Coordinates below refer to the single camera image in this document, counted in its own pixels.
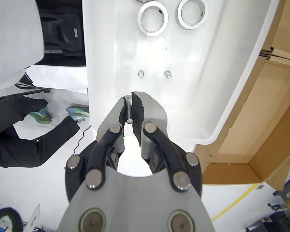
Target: iridescent shoe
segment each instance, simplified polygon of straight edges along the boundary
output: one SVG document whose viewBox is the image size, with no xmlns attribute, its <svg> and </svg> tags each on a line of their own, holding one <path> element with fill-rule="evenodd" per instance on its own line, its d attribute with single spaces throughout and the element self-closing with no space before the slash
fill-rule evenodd
<svg viewBox="0 0 290 232">
<path fill-rule="evenodd" d="M 40 124 L 49 124 L 49 123 L 51 123 L 51 117 L 46 112 L 45 109 L 42 109 L 40 111 L 31 112 L 28 115 L 32 116 Z"/>
<path fill-rule="evenodd" d="M 86 118 L 89 118 L 89 108 L 88 107 L 79 107 L 79 106 L 71 106 L 68 107 L 67 112 L 69 116 L 81 123 L 82 121 L 86 121 Z"/>
</svg>

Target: machinery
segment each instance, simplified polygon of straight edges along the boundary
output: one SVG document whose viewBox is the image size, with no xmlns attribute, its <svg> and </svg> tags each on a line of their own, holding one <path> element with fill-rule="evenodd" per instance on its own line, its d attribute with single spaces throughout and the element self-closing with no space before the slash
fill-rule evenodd
<svg viewBox="0 0 290 232">
<path fill-rule="evenodd" d="M 169 140 L 167 116 L 158 102 L 144 92 L 133 92 L 131 99 L 120 98 L 96 140 L 68 159 L 69 206 L 57 231 L 214 231 L 200 199 L 198 158 Z M 128 177 L 116 171 L 125 150 L 124 125 L 131 119 L 152 176 Z"/>
</svg>

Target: bolt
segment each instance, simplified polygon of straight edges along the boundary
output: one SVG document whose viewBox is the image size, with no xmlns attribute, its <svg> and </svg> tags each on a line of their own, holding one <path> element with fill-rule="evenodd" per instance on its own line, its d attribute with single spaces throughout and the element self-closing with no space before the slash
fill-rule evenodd
<svg viewBox="0 0 290 232">
<path fill-rule="evenodd" d="M 143 71 L 139 71 L 139 72 L 138 72 L 138 76 L 139 76 L 140 78 L 143 78 L 143 77 L 144 77 L 144 72 L 143 72 Z"/>
<path fill-rule="evenodd" d="M 128 95 L 125 96 L 126 99 L 126 106 L 127 106 L 127 123 L 132 124 L 133 119 L 132 119 L 132 96 Z"/>
<path fill-rule="evenodd" d="M 169 232 L 193 232 L 195 226 L 189 213 L 183 210 L 172 212 L 167 221 Z"/>
<path fill-rule="evenodd" d="M 172 73 L 169 72 L 169 71 L 166 71 L 165 72 L 165 77 L 168 78 L 168 79 L 172 78 Z"/>
<path fill-rule="evenodd" d="M 73 155 L 68 159 L 67 167 L 70 169 L 74 169 L 78 167 L 78 165 L 80 164 L 80 161 L 81 161 L 81 158 L 79 155 Z"/>
<path fill-rule="evenodd" d="M 145 131 L 150 134 L 154 133 L 157 130 L 156 125 L 151 122 L 147 123 L 144 128 L 145 128 Z"/>
<path fill-rule="evenodd" d="M 181 191 L 186 191 L 190 188 L 191 185 L 189 176 L 183 171 L 174 173 L 173 182 L 175 186 Z"/>
<path fill-rule="evenodd" d="M 171 223 L 174 232 L 190 232 L 191 225 L 188 218 L 182 214 L 176 215 Z"/>
<path fill-rule="evenodd" d="M 106 219 L 104 213 L 93 208 L 87 210 L 81 217 L 79 231 L 83 232 L 102 232 L 105 231 Z"/>
<path fill-rule="evenodd" d="M 98 169 L 90 170 L 86 174 L 85 184 L 88 188 L 94 189 L 100 185 L 102 181 L 102 173 Z"/>
<path fill-rule="evenodd" d="M 120 126 L 118 124 L 112 125 L 109 130 L 112 134 L 117 134 L 120 132 Z"/>
<path fill-rule="evenodd" d="M 186 160 L 188 164 L 192 167 L 196 167 L 199 164 L 198 157 L 194 153 L 191 153 L 191 152 L 188 152 L 186 154 Z"/>
</svg>

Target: yellow floor line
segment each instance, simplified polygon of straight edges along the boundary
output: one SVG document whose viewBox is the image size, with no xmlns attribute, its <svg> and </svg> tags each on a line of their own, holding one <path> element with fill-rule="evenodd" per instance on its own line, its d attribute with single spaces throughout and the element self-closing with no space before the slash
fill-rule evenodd
<svg viewBox="0 0 290 232">
<path fill-rule="evenodd" d="M 211 221 L 217 220 L 221 215 L 225 214 L 227 211 L 229 211 L 231 208 L 233 208 L 237 203 L 239 203 L 241 200 L 243 200 L 252 190 L 254 190 L 258 184 L 252 185 L 246 192 L 241 195 L 237 200 L 235 200 L 230 206 L 228 206 L 226 209 L 224 209 L 221 213 L 219 213 L 217 216 L 211 219 Z"/>
</svg>

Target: threaded bolt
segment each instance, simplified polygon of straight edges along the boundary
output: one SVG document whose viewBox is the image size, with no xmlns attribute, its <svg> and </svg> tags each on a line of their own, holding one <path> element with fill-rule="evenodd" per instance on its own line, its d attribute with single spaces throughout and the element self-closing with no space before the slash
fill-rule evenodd
<svg viewBox="0 0 290 232">
<path fill-rule="evenodd" d="M 172 78 L 172 73 L 170 71 L 166 71 L 165 72 L 165 77 L 168 78 L 168 79 Z"/>
<path fill-rule="evenodd" d="M 127 123 L 132 124 L 133 119 L 132 119 L 132 96 L 128 95 L 125 96 L 126 100 L 126 106 L 127 106 Z"/>
<path fill-rule="evenodd" d="M 138 76 L 139 76 L 140 78 L 143 78 L 143 77 L 144 77 L 144 72 L 143 72 L 143 71 L 139 71 L 139 72 L 138 72 Z"/>
</svg>

